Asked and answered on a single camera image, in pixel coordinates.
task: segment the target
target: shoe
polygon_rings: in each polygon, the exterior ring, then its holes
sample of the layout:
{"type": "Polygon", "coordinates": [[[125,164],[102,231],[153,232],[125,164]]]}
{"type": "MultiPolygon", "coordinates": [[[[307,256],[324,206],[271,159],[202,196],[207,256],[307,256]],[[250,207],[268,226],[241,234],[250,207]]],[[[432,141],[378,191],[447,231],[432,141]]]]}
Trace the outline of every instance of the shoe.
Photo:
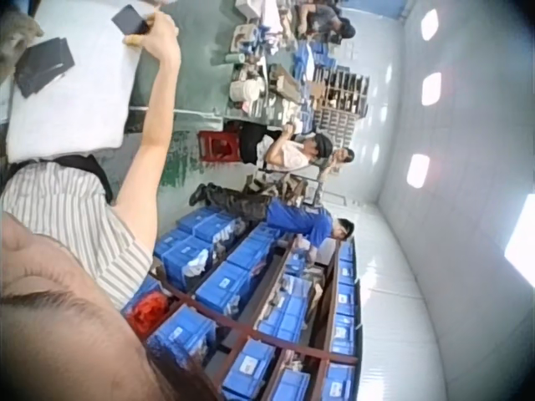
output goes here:
{"type": "Polygon", "coordinates": [[[197,189],[190,196],[190,206],[195,206],[197,203],[206,199],[206,185],[199,184],[197,189]]]}

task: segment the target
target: striped shirt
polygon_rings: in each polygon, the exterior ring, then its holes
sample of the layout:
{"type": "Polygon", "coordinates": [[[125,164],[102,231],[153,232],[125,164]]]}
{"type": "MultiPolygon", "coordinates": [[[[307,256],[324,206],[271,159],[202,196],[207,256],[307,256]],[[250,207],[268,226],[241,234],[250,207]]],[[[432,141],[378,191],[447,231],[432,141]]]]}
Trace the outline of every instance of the striped shirt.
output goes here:
{"type": "Polygon", "coordinates": [[[6,185],[3,209],[34,234],[66,246],[121,309],[145,279],[152,255],[112,208],[96,175],[56,163],[21,169],[6,185]]]}

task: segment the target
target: black pants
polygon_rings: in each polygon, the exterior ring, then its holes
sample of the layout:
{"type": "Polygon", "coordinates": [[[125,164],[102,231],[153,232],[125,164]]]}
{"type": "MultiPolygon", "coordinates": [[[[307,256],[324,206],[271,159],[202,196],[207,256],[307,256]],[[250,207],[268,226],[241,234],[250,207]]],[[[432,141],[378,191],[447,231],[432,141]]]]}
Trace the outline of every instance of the black pants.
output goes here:
{"type": "Polygon", "coordinates": [[[111,190],[110,182],[108,181],[108,177],[106,176],[106,173],[100,167],[99,162],[95,159],[93,155],[89,155],[87,157],[84,157],[82,155],[71,155],[71,156],[62,156],[58,157],[53,160],[29,160],[24,161],[23,163],[16,163],[9,166],[8,170],[8,176],[6,177],[6,182],[8,182],[15,174],[17,174],[21,169],[26,167],[27,165],[31,165],[32,163],[48,163],[48,162],[54,162],[58,163],[59,165],[62,165],[63,167],[72,167],[74,169],[79,169],[83,171],[87,171],[88,173],[95,174],[98,179],[100,180],[100,183],[104,187],[104,191],[106,193],[106,202],[111,203],[111,201],[114,199],[114,194],[111,190]]]}
{"type": "Polygon", "coordinates": [[[265,221],[271,199],[268,195],[247,195],[220,186],[206,188],[207,203],[245,221],[265,221]]]}

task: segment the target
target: stool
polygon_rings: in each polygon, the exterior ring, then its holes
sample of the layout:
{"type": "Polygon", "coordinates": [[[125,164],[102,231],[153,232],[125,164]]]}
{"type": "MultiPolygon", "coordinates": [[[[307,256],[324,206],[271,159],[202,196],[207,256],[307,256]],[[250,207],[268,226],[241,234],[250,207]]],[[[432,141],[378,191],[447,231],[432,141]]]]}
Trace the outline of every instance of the stool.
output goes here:
{"type": "Polygon", "coordinates": [[[234,132],[200,131],[201,160],[219,163],[242,161],[240,141],[234,132]]]}

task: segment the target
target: ceiling light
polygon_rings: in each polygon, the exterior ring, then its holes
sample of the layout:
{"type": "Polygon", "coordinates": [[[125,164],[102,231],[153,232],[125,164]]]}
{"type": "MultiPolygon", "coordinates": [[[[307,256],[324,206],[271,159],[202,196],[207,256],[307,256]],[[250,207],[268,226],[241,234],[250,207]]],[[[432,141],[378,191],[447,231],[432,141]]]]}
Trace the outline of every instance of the ceiling light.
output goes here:
{"type": "Polygon", "coordinates": [[[426,155],[412,155],[410,160],[407,183],[415,188],[424,186],[427,170],[429,169],[429,157],[426,155]]]}
{"type": "Polygon", "coordinates": [[[535,287],[535,194],[527,196],[505,258],[535,287]]]}
{"type": "Polygon", "coordinates": [[[438,30],[438,14],[433,9],[429,11],[421,20],[421,37],[430,40],[438,30]]]}
{"type": "Polygon", "coordinates": [[[431,106],[441,98],[442,74],[434,73],[427,76],[421,85],[421,103],[431,106]]]}

